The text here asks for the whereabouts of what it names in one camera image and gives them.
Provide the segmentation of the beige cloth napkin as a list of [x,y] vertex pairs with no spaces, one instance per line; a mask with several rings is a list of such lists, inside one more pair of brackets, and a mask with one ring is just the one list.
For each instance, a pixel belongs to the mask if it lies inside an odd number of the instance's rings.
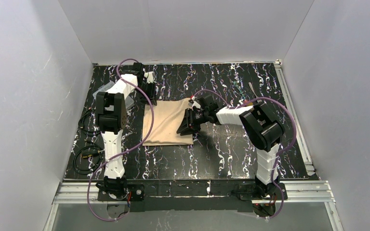
[[153,107],[154,120],[150,106],[145,105],[142,138],[143,146],[192,145],[193,136],[177,134],[177,129],[189,108],[189,99],[179,101],[157,101]]

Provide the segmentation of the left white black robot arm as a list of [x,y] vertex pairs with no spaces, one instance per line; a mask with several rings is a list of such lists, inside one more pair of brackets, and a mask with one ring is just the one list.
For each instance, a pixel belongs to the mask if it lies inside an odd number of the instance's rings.
[[146,72],[144,65],[133,60],[132,67],[119,74],[119,79],[106,91],[96,94],[95,117],[104,142],[106,162],[103,182],[96,186],[117,197],[127,194],[125,168],[122,161],[122,133],[127,125],[126,99],[138,91],[153,110],[157,105],[154,72]]

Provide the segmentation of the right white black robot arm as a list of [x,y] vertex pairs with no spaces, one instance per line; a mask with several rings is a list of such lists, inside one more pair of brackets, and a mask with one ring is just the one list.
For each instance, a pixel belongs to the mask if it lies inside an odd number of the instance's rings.
[[201,124],[210,122],[216,125],[240,125],[257,150],[258,168],[255,176],[257,192],[269,194],[278,179],[276,170],[277,153],[285,129],[281,122],[263,104],[253,104],[240,108],[220,105],[212,96],[191,97],[190,108],[177,129],[181,136],[200,131]]

